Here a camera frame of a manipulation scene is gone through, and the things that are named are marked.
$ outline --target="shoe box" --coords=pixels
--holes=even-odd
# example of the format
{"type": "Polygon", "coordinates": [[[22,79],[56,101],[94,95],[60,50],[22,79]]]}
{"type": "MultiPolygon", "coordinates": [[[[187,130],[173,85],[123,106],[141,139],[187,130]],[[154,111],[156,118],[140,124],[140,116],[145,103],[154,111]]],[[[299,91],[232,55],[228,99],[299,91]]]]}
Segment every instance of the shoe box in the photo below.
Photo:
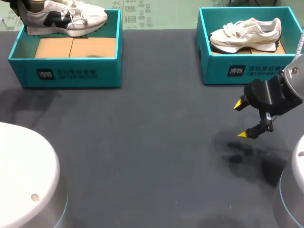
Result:
{"type": "Polygon", "coordinates": [[[301,33],[302,29],[289,7],[200,8],[196,42],[204,84],[246,84],[254,78],[272,78],[293,60],[301,33]],[[236,54],[221,54],[211,50],[208,39],[210,33],[230,22],[250,18],[260,21],[272,21],[274,18],[281,20],[282,35],[276,52],[248,49],[236,54]]]}
{"type": "Polygon", "coordinates": [[[23,88],[114,88],[122,84],[121,12],[82,38],[19,32],[9,63],[23,88]]]}

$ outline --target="dark gray mat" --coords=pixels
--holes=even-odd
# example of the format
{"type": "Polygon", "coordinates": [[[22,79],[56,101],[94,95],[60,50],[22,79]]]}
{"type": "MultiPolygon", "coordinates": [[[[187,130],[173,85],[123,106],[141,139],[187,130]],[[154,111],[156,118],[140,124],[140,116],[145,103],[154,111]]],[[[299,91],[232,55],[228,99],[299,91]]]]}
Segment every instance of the dark gray mat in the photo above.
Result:
{"type": "Polygon", "coordinates": [[[275,228],[272,194],[304,133],[304,105],[257,140],[242,86],[204,86],[194,30],[125,31],[123,87],[23,91],[0,33],[0,121],[58,153],[76,228],[275,228]]]}

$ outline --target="shoe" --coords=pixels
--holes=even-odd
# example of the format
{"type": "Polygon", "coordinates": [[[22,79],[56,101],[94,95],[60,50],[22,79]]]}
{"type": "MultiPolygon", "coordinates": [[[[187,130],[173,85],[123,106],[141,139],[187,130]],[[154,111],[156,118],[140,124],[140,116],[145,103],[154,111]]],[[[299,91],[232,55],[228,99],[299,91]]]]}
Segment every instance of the shoe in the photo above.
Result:
{"type": "Polygon", "coordinates": [[[63,33],[81,37],[100,29],[108,20],[104,8],[80,1],[46,0],[42,11],[33,13],[18,0],[18,12],[30,36],[63,33]]]}
{"type": "Polygon", "coordinates": [[[212,48],[222,53],[236,53],[242,48],[275,52],[281,33],[279,18],[273,21],[258,21],[251,18],[224,25],[224,28],[209,35],[209,41],[212,48]]]}

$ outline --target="teal shoe box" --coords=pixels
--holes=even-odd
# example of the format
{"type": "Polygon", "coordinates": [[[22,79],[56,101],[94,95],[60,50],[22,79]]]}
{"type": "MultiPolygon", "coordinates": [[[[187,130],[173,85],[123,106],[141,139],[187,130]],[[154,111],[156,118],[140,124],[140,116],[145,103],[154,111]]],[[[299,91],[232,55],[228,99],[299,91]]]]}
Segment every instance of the teal shoe box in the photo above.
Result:
{"type": "Polygon", "coordinates": [[[267,80],[293,60],[302,29],[289,7],[214,7],[199,10],[196,40],[204,84],[246,84],[254,78],[267,80]],[[229,22],[250,18],[281,20],[280,41],[285,54],[212,54],[208,40],[210,33],[222,29],[229,22]]]}
{"type": "Polygon", "coordinates": [[[114,57],[34,58],[41,38],[66,35],[28,36],[19,32],[9,63],[23,88],[103,88],[122,84],[123,27],[121,12],[109,9],[109,19],[100,30],[84,38],[116,38],[114,57]]]}

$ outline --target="shoe sole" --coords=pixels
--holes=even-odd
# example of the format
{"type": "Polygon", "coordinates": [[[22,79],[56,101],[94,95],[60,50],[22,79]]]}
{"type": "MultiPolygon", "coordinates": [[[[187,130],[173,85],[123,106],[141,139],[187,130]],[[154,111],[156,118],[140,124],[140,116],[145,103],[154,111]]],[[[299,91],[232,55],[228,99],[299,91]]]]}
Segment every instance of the shoe sole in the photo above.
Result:
{"type": "Polygon", "coordinates": [[[250,49],[255,49],[257,51],[264,51],[264,52],[275,52],[277,48],[279,47],[279,40],[275,43],[270,43],[270,44],[256,44],[256,43],[249,43],[245,44],[239,47],[224,47],[220,45],[215,45],[210,42],[211,34],[208,36],[208,40],[210,43],[210,47],[216,51],[220,52],[223,54],[235,54],[240,50],[250,50],[250,49]]]}

